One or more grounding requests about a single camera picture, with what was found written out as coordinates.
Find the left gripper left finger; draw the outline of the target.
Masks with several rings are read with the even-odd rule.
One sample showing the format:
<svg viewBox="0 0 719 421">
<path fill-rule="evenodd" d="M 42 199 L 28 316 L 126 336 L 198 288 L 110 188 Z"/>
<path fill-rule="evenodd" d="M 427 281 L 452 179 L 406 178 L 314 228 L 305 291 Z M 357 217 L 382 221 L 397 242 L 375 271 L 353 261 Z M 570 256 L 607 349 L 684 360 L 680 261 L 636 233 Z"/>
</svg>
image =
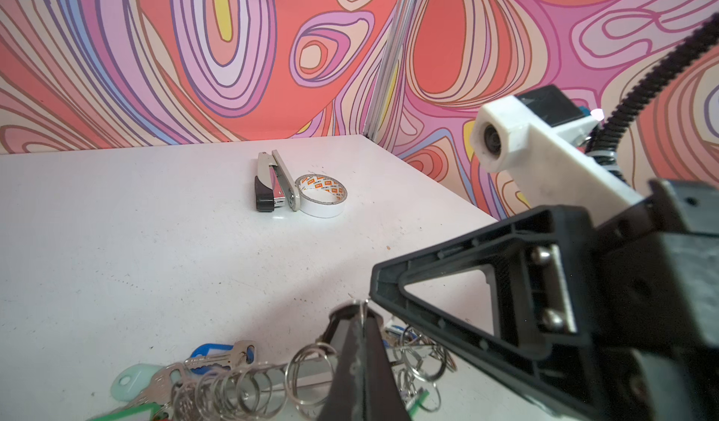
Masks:
<svg viewBox="0 0 719 421">
<path fill-rule="evenodd" d="M 321 340 L 337 352 L 331 388 L 318 420 L 363 420 L 365 415 L 364 305 L 334 310 Z"/>
</svg>

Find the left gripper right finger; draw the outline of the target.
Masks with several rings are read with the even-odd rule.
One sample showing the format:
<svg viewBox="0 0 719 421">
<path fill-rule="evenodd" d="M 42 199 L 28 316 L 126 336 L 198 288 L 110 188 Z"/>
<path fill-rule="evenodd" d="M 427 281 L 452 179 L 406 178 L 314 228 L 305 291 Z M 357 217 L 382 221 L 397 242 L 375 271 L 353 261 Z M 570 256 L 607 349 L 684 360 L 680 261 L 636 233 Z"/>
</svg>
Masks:
<svg viewBox="0 0 719 421">
<path fill-rule="evenodd" d="M 365 377 L 364 419 L 401 421 L 410 416 L 404 406 L 382 342 L 376 316 L 369 315 L 364 322 Z"/>
</svg>

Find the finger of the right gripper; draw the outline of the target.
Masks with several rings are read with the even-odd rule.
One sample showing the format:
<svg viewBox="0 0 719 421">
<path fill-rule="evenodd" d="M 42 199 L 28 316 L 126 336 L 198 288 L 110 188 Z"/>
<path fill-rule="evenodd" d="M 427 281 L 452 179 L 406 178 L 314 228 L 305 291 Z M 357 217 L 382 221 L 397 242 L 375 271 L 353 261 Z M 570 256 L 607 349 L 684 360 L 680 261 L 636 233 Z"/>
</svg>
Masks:
<svg viewBox="0 0 719 421">
<path fill-rule="evenodd" d="M 586 210 L 544 206 L 374 266 L 380 307 L 551 415 L 610 416 Z"/>
</svg>

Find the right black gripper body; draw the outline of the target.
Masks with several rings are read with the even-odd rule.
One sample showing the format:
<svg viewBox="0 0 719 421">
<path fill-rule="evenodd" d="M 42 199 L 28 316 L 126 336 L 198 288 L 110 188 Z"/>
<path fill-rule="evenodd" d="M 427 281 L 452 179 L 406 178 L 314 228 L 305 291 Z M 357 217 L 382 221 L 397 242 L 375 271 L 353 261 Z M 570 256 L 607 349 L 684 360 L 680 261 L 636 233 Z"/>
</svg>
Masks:
<svg viewBox="0 0 719 421">
<path fill-rule="evenodd" d="M 718 417 L 718 192 L 651 188 L 599 225 L 527 213 L 527 399 L 551 415 Z"/>
</svg>

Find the large keyring with coloured keys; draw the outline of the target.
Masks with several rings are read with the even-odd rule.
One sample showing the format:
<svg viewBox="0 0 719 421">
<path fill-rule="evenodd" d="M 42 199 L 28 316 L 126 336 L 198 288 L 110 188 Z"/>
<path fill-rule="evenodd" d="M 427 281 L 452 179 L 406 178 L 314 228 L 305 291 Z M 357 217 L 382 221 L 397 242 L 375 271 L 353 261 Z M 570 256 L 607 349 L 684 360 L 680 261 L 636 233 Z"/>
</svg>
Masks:
<svg viewBox="0 0 719 421">
<path fill-rule="evenodd" d="M 345 305 L 364 305 L 365 320 L 376 316 L 410 419 L 419 412 L 438 412 L 438 383 L 457 370 L 447 348 L 411 325 L 386 324 L 366 300 L 336 309 Z M 321 340 L 322 334 L 283 364 L 261 361 L 258 346 L 241 340 L 230 347 L 205 345 L 164 368 L 127 370 L 113 384 L 129 386 L 125 404 L 104 419 L 277 420 L 292 409 L 303 420 L 318 420 L 337 365 L 337 352 Z"/>
</svg>

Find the clear tape roll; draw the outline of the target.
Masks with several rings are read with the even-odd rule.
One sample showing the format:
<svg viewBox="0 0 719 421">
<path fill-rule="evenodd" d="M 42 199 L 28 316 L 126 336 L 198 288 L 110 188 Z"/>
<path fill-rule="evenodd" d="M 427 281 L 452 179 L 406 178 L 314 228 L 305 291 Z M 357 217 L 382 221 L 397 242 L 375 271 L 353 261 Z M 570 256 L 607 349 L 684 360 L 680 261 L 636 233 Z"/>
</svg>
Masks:
<svg viewBox="0 0 719 421">
<path fill-rule="evenodd" d="M 348 201 L 348 189 L 338 179 L 305 174 L 295 180 L 300 197 L 300 211 L 304 214 L 330 219 L 341 215 Z"/>
</svg>

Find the silver black stapler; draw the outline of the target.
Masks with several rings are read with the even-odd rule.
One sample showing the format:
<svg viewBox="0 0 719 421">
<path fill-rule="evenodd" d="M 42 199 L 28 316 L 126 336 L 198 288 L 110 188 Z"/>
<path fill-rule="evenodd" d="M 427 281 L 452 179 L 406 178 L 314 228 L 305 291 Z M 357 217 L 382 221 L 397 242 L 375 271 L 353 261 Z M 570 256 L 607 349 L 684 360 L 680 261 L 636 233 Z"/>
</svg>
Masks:
<svg viewBox="0 0 719 421">
<path fill-rule="evenodd" d="M 254 191 L 258 212 L 269 213 L 281 207 L 289 207 L 292 211 L 301 208 L 301 196 L 295 179 L 277 149 L 271 153 L 262 151 L 258 154 Z"/>
</svg>

